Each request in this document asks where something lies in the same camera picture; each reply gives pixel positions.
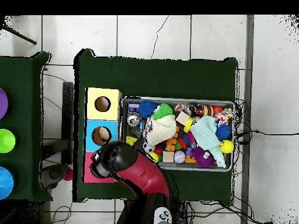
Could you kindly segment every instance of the blue bowl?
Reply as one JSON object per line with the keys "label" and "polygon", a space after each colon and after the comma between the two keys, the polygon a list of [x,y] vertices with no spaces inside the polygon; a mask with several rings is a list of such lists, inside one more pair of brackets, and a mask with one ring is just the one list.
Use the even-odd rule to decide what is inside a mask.
{"label": "blue bowl", "polygon": [[8,195],[12,192],[12,189],[12,174],[4,167],[0,167],[0,200],[8,197]]}

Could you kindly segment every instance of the green table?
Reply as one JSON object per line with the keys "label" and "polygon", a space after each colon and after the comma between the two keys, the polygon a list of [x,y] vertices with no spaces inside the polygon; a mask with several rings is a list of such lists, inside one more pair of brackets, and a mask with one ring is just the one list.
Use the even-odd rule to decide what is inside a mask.
{"label": "green table", "polygon": [[[86,87],[118,89],[123,96],[170,97],[184,99],[235,101],[235,79],[238,62],[209,60],[144,60],[132,58],[94,57],[89,49],[81,50],[74,60],[75,102],[79,101],[75,116],[78,131],[78,157],[74,152],[77,173],[73,180],[73,199],[128,198],[134,194],[122,183],[82,183],[82,151],[84,135],[84,95]],[[179,188],[180,200],[222,200],[230,204],[231,171],[171,171]]]}
{"label": "green table", "polygon": [[39,183],[41,168],[41,70],[49,54],[39,52],[31,58],[0,57],[0,87],[8,96],[8,112],[0,128],[12,131],[15,148],[0,153],[0,166],[15,177],[15,186],[7,199],[51,200]]}

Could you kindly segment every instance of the green bowl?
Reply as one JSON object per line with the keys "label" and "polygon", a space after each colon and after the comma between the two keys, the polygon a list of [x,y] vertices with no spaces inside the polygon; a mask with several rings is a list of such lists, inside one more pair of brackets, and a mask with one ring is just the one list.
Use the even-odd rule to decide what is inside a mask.
{"label": "green bowl", "polygon": [[8,129],[0,129],[0,153],[8,153],[15,147],[16,138]]}

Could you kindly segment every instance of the blue spiky ball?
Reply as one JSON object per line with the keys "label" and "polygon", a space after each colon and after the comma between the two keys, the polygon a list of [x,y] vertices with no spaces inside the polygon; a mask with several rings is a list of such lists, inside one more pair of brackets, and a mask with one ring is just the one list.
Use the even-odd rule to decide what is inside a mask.
{"label": "blue spiky ball", "polygon": [[231,127],[226,124],[222,124],[220,126],[217,126],[216,129],[216,137],[219,139],[219,141],[226,140],[231,133]]}
{"label": "blue spiky ball", "polygon": [[152,116],[157,104],[151,100],[144,100],[139,104],[138,113],[144,119]]}

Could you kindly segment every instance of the metal tray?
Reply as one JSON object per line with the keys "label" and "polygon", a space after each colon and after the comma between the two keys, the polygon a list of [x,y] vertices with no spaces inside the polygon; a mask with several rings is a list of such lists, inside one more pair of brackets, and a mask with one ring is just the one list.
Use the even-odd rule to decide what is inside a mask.
{"label": "metal tray", "polygon": [[[123,142],[126,141],[126,136],[131,135],[135,137],[134,134],[130,131],[130,127],[127,124],[127,114],[128,114],[128,104],[129,103],[140,103],[143,100],[152,100],[158,104],[167,103],[169,104],[174,112],[174,115],[177,116],[178,113],[174,110],[174,106],[177,104],[183,103],[201,103],[211,106],[221,106],[223,108],[230,107],[235,114],[235,104],[231,101],[218,101],[218,100],[196,100],[196,99],[174,99],[174,98],[160,98],[160,97],[129,97],[125,96],[121,99],[121,120],[119,125],[119,139]],[[228,140],[234,140],[234,118],[230,119],[229,125],[231,127],[231,135],[228,137]],[[225,155],[225,164],[226,167],[217,167],[213,168],[199,168],[196,166],[196,163],[181,163],[177,164],[175,162],[159,162],[159,166],[163,169],[168,170],[188,170],[188,171],[208,171],[208,172],[228,172],[232,169],[233,164],[233,155],[232,153]]]}

